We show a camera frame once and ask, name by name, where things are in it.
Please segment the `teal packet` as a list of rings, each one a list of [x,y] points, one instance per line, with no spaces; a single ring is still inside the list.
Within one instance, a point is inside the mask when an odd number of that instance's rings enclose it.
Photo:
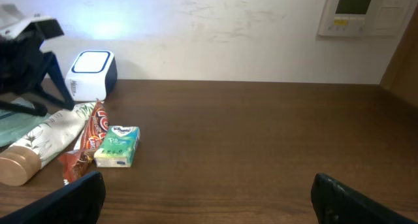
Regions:
[[[33,116],[30,114],[1,110],[0,147],[7,146],[17,141],[49,117],[49,114],[45,116]]]

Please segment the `green tissue pack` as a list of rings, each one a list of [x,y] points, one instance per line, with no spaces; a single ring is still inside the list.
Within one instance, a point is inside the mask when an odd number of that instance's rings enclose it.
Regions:
[[[102,144],[94,153],[97,167],[131,167],[139,141],[139,127],[110,126]]]

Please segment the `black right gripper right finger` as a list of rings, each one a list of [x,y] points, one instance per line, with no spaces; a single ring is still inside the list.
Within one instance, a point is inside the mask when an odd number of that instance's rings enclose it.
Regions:
[[[320,224],[417,224],[324,173],[315,175],[311,202]]]

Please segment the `cream tube with gold cap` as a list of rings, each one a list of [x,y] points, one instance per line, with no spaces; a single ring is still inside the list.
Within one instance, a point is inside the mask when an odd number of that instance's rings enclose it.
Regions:
[[[1,183],[21,186],[59,155],[82,131],[96,103],[60,110],[1,152]]]

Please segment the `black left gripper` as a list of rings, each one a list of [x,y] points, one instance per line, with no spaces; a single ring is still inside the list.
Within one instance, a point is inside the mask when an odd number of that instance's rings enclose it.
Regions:
[[[34,90],[46,102],[66,109],[74,108],[74,101],[65,85],[56,55],[42,52],[46,40],[64,35],[55,18],[24,16],[15,5],[1,5],[1,93],[17,95]],[[63,100],[47,93],[41,83],[49,75]],[[33,108],[1,101],[1,110],[45,116],[45,105],[31,102]]]

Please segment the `red orange snack wrapper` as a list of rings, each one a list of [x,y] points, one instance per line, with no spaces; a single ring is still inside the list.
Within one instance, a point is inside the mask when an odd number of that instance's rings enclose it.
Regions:
[[[108,114],[103,103],[97,101],[73,150],[58,158],[63,166],[64,185],[69,185],[85,175],[108,128]]]

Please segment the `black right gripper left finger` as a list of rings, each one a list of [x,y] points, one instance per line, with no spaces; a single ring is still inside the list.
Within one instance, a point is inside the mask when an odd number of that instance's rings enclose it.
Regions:
[[[103,176],[90,172],[77,181],[1,218],[1,224],[95,224],[106,197]]]

